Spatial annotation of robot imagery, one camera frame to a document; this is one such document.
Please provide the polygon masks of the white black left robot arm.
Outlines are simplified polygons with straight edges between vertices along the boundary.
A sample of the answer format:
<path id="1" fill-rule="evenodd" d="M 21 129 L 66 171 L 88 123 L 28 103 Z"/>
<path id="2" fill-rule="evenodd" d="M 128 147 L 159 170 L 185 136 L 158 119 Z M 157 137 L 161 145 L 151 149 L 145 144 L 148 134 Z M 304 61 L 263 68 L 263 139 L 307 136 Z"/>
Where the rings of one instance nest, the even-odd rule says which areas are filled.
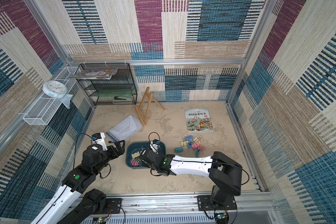
<path id="1" fill-rule="evenodd" d="M 33 224 L 56 224 L 68 208 L 96 180 L 109 162 L 125 153 L 125 141 L 118 141 L 104 150 L 101 144 L 91 144 L 83 152 L 80 165 L 71 170 L 49 203 L 32 221 Z"/>

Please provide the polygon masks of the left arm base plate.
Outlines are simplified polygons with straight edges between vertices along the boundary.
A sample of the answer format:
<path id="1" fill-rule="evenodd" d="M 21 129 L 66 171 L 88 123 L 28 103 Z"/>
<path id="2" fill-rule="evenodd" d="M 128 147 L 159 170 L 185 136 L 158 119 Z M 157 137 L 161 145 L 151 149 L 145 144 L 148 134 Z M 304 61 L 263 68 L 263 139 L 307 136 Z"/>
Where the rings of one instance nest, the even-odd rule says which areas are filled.
<path id="1" fill-rule="evenodd" d="M 107 198 L 102 214 L 119 214 L 122 198 Z"/>

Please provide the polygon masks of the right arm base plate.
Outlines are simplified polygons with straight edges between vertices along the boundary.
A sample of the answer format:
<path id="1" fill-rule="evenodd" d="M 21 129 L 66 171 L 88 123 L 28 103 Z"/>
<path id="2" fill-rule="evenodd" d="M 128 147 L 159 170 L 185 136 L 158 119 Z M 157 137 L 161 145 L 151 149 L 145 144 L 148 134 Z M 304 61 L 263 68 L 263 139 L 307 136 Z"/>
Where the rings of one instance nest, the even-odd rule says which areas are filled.
<path id="1" fill-rule="evenodd" d="M 230 211 L 237 209 L 234 198 L 227 199 L 225 203 L 218 203 L 211 200 L 211 195 L 200 195 L 197 196 L 197 203 L 199 211 L 220 211 L 225 209 Z"/>

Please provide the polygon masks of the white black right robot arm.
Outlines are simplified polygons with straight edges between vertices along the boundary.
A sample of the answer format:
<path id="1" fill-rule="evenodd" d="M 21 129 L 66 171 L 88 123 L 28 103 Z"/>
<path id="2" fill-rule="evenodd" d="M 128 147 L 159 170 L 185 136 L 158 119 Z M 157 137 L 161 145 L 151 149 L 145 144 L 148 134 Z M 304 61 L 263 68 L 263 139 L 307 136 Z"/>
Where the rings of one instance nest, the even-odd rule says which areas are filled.
<path id="1" fill-rule="evenodd" d="M 202 158 L 161 155 L 152 149 L 144 149 L 142 161 L 159 175 L 199 175 L 214 182 L 211 202 L 227 205 L 228 201 L 241 195 L 242 166 L 221 152 Z"/>

